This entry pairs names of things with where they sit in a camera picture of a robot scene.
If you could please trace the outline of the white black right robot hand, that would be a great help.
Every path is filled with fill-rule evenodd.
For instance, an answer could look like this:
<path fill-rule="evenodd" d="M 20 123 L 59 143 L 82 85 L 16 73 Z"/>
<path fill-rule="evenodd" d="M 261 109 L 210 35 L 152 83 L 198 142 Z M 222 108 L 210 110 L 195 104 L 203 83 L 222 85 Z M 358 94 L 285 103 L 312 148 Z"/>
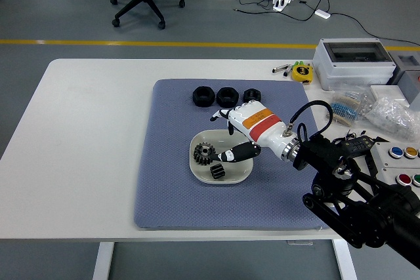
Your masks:
<path fill-rule="evenodd" d="M 228 120 L 229 133 L 234 129 L 243 133 L 250 141 L 270 148 L 283 161 L 294 161 L 300 148 L 292 122 L 284 123 L 276 114 L 259 101 L 251 100 L 233 109 L 221 109 L 211 117 Z"/>

